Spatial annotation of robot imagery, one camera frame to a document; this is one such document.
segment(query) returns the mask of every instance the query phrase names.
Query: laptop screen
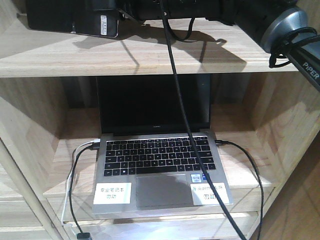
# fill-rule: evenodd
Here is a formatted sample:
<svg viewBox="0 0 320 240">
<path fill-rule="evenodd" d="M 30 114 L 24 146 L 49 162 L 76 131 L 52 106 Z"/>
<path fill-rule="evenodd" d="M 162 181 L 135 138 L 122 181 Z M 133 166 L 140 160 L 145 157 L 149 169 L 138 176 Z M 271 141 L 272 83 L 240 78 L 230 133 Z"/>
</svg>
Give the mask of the laptop screen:
<svg viewBox="0 0 320 240">
<path fill-rule="evenodd" d="M 210 127 L 210 74 L 179 75 L 193 132 Z M 173 75 L 99 76 L 101 131 L 115 135 L 186 132 Z"/>
</svg>

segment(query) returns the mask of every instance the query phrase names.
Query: white paper label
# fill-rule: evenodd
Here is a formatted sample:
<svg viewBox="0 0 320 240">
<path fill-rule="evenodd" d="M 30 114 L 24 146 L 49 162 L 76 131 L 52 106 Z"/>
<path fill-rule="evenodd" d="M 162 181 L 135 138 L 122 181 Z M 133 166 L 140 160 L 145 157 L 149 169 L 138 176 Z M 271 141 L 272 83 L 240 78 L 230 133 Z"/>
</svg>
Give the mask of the white paper label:
<svg viewBox="0 0 320 240">
<path fill-rule="evenodd" d="M 213 183 L 224 204 L 229 204 L 226 186 L 223 182 Z M 218 205 L 219 202 L 208 183 L 190 184 L 194 205 Z"/>
<path fill-rule="evenodd" d="M 131 182 L 97 183 L 93 204 L 129 204 Z"/>
<path fill-rule="evenodd" d="M 101 35 L 107 35 L 107 16 L 105 15 L 101 15 L 100 16 L 101 19 Z"/>
</svg>

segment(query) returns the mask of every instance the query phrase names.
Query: laptop keyboard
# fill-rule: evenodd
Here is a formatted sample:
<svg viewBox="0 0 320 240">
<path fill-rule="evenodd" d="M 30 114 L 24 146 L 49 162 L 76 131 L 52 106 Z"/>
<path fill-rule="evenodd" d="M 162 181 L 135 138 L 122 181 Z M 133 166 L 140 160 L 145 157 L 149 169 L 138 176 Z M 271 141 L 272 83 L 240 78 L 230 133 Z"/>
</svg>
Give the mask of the laptop keyboard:
<svg viewBox="0 0 320 240">
<path fill-rule="evenodd" d="M 193 138 L 207 170 L 216 169 L 208 138 Z M 107 141 L 104 176 L 199 171 L 188 137 Z"/>
</svg>

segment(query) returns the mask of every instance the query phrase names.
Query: laptop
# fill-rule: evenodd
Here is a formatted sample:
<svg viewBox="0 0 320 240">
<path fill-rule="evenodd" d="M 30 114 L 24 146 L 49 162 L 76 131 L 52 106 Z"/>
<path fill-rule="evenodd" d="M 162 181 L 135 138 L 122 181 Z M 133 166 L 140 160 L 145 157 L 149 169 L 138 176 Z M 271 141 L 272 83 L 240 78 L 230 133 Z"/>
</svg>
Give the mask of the laptop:
<svg viewBox="0 0 320 240">
<path fill-rule="evenodd" d="M 197 149 L 224 204 L 233 199 L 211 122 L 211 75 L 179 75 Z M 99 76 L 102 136 L 92 212 L 219 205 L 197 164 L 173 75 Z"/>
</svg>

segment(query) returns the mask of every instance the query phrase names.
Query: shelf board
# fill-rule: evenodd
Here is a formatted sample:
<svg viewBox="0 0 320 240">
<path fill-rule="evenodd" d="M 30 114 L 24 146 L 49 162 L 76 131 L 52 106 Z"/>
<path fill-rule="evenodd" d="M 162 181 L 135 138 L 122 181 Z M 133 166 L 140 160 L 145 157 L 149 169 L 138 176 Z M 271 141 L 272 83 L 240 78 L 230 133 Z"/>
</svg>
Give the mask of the shelf board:
<svg viewBox="0 0 320 240">
<path fill-rule="evenodd" d="M 279 183 L 271 163 L 242 105 L 214 105 L 211 118 L 211 128 L 217 139 L 233 141 L 248 149 L 259 168 L 263 186 L 276 187 Z M 82 143 L 99 138 L 98 110 L 71 109 L 64 129 L 52 163 L 47 191 L 44 193 L 46 198 L 64 196 L 73 150 Z M 219 147 L 218 151 L 231 189 L 259 187 L 249 160 L 240 150 L 232 146 L 223 146 Z M 73 188 L 73 194 L 76 196 L 93 194 L 96 154 L 94 151 L 85 151 L 81 156 L 76 169 L 77 181 Z"/>
<path fill-rule="evenodd" d="M 178 35 L 189 21 L 171 20 Z M 296 71 L 269 68 L 265 53 L 237 26 L 199 18 L 192 42 L 172 42 L 179 74 Z M 160 20 L 125 21 L 117 39 L 28 29 L 20 16 L 0 35 L 0 78 L 171 74 Z"/>
</svg>

